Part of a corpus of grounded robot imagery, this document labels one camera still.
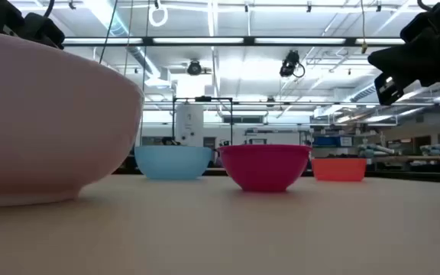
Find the magenta plastic bowl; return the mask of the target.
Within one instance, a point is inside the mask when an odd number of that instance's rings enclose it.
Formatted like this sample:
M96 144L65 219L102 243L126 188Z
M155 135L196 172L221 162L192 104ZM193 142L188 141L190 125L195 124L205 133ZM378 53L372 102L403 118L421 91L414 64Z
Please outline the magenta plastic bowl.
M310 146L242 144L220 147L226 173L247 192L281 193L306 169Z

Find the large pale pink bowl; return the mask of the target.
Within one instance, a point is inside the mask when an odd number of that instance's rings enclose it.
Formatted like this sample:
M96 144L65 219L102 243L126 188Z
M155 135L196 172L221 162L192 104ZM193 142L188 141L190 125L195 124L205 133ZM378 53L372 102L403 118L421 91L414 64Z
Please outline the large pale pink bowl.
M0 206L74 199L132 148L141 88L95 61L0 34Z

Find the wooden background table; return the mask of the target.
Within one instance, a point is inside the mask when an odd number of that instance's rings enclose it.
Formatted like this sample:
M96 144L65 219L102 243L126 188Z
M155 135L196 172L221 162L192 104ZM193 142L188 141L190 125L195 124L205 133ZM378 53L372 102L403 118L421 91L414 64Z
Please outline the wooden background table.
M440 173L440 156L386 156L368 161L374 171Z

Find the orange plastic bowl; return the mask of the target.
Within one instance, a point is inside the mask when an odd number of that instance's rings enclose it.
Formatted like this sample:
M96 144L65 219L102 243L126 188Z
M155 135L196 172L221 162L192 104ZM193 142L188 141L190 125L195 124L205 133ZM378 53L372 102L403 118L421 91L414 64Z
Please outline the orange plastic bowl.
M320 181L360 182L365 177L366 166L364 158L312 159L314 177Z

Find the light blue plastic bowl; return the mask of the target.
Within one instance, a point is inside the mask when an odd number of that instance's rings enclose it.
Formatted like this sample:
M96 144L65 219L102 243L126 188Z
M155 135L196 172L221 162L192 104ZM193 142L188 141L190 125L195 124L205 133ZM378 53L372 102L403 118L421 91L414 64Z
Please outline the light blue plastic bowl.
M153 180L194 180L212 158L208 147L147 145L134 148L138 169Z

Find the metal shelf with blue bins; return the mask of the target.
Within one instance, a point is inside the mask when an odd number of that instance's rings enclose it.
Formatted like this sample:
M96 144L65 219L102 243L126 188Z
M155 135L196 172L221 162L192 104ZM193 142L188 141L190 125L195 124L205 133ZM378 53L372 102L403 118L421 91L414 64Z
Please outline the metal shelf with blue bins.
M354 138L349 135L327 135L309 131L299 132L299 144L310 146L311 158L340 157L356 155L358 149Z

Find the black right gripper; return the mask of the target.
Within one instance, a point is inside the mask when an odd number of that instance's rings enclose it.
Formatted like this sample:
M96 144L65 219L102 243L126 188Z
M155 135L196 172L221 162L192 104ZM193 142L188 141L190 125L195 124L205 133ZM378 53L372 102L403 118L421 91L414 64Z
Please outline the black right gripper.
M410 41L370 54L368 62L381 71L377 85L406 88L440 83L440 30L425 27Z

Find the black rectangular frame stand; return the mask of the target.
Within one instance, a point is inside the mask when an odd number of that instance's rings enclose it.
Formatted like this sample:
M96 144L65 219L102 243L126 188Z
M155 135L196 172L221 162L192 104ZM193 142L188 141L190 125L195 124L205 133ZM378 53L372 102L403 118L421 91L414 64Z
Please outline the black rectangular frame stand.
M233 98L232 97L211 97L211 96L205 96L205 95L194 97L194 98L173 97L173 101L172 101L172 131L171 131L171 138L173 139L173 143L182 145L181 143L176 141L176 138L175 138L176 107L178 105L184 104L184 103L202 105L203 111L204 111L204 108L207 105L217 106L217 105L221 105L224 102L228 102L230 104L230 118L233 118Z

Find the white pillar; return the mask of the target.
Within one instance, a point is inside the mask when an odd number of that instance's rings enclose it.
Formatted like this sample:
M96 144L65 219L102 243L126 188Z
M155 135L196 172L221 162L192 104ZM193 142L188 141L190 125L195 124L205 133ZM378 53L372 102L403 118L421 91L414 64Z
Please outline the white pillar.
M202 105L180 104L176 107L175 138L184 146L203 146L204 111Z

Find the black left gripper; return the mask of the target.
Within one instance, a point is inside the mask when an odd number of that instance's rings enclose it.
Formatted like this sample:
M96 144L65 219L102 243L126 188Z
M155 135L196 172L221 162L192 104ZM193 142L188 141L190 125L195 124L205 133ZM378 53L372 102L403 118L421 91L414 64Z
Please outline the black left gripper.
M64 33L54 22L36 13L28 13L24 17L23 25L16 30L19 37L60 50L64 49Z

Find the black overhead frame bar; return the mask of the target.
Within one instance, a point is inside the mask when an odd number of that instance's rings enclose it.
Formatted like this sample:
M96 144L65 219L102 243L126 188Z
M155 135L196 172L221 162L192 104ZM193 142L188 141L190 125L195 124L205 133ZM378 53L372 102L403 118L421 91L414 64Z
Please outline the black overhead frame bar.
M397 37L69 37L65 47L104 46L295 46L295 47L356 47L363 43L374 47L404 44Z

